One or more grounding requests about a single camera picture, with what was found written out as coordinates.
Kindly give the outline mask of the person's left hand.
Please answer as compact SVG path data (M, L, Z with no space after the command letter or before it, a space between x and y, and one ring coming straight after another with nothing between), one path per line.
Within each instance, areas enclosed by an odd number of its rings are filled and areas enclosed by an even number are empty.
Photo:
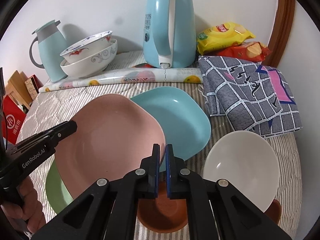
M15 230L22 231L16 223L16 219L28 220L27 229L31 233L36 233L46 224L42 204L37 200L37 192L34 189L30 177L25 178L18 187L19 193L24 201L24 206L20 207L13 203L3 203L1 205L4 214Z

